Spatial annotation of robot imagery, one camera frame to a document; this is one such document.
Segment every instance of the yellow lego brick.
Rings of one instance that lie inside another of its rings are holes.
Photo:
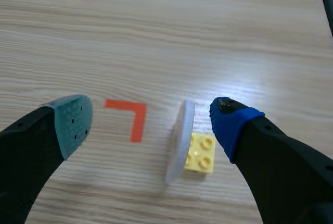
[[[216,138],[213,135],[192,133],[184,169],[213,173]]]

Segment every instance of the wood grain surface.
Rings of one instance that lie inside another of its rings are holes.
[[[27,224],[262,223],[220,146],[213,175],[163,183],[178,108],[194,97],[211,133],[210,103],[230,96],[333,158],[332,70],[322,0],[0,0],[0,129],[64,95],[94,106]],[[147,104],[141,143],[106,99]]]

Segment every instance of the red tape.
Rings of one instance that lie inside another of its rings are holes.
[[[135,117],[131,134],[131,142],[141,142],[146,120],[146,104],[107,99],[105,101],[105,107],[133,111],[135,113]]]

